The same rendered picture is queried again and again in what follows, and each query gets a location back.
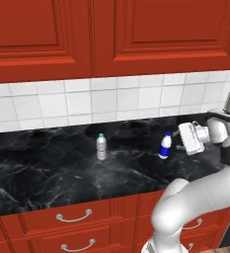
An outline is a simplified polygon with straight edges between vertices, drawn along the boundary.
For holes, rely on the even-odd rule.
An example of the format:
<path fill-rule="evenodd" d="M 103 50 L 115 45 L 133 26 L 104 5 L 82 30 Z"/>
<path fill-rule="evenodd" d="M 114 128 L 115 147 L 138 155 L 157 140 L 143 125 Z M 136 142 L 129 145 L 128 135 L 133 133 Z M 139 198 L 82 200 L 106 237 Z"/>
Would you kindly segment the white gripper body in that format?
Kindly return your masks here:
<path fill-rule="evenodd" d="M 187 155 L 194 155 L 204 150 L 202 142 L 196 134 L 197 122 L 179 125 L 179 132 Z"/>

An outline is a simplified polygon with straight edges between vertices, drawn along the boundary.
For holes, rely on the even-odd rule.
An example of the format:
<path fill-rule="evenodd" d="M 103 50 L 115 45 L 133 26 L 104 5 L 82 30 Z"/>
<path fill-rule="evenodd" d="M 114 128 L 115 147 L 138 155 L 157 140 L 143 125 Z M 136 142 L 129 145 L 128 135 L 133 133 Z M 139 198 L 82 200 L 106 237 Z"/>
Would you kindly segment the white water bottle blue label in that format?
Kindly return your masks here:
<path fill-rule="evenodd" d="M 167 159 L 172 146 L 172 133 L 170 131 L 166 132 L 166 135 L 163 137 L 158 155 L 161 159 Z"/>

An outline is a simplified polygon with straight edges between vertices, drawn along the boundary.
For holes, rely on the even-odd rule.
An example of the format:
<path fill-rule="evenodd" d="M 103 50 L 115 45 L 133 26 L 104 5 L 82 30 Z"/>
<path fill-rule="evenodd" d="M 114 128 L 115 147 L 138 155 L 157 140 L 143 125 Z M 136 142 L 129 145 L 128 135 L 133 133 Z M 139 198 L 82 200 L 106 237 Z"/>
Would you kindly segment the red drawer front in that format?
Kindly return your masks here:
<path fill-rule="evenodd" d="M 206 227 L 202 229 L 182 230 L 181 243 L 191 253 L 217 248 L 226 230 L 226 226 Z M 139 228 L 135 237 L 133 253 L 140 253 L 144 244 L 151 238 L 153 228 Z"/>
<path fill-rule="evenodd" d="M 8 236 L 18 239 L 45 232 L 136 218 L 137 202 L 138 196 L 133 195 L 3 215 L 0 219 Z"/>
<path fill-rule="evenodd" d="M 27 240 L 26 253 L 131 253 L 135 220 Z"/>
<path fill-rule="evenodd" d="M 155 205 L 160 200 L 163 192 L 151 192 L 139 195 L 138 201 L 138 214 L 137 214 L 137 231 L 139 228 L 152 228 L 151 225 L 151 214 L 154 210 Z M 195 229 L 202 229 L 206 227 L 216 227 L 216 226 L 228 226 L 230 222 L 230 208 L 212 211 L 207 214 L 200 215 L 187 223 L 184 227 L 190 227 L 197 225 L 197 219 L 202 218 L 203 222 L 200 227 Z"/>

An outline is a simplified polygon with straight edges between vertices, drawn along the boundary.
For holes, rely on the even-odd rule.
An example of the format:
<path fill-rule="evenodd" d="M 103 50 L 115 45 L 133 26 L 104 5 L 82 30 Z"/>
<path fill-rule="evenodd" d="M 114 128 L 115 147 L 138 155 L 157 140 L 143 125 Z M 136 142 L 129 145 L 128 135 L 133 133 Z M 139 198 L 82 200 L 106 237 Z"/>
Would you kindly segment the clear water bottle teal cap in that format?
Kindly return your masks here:
<path fill-rule="evenodd" d="M 105 136 L 100 133 L 97 138 L 97 157 L 100 160 L 105 160 L 107 156 L 107 141 Z"/>

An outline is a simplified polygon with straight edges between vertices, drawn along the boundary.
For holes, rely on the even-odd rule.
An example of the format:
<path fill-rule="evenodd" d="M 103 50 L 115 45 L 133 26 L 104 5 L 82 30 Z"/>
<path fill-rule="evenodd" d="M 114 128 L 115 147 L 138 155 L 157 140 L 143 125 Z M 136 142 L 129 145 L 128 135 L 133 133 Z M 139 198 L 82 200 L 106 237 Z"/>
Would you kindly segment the red wall cupboard door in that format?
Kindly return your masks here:
<path fill-rule="evenodd" d="M 92 0 L 96 77 L 230 70 L 230 0 Z"/>
<path fill-rule="evenodd" d="M 89 0 L 0 0 L 0 83 L 91 76 Z"/>

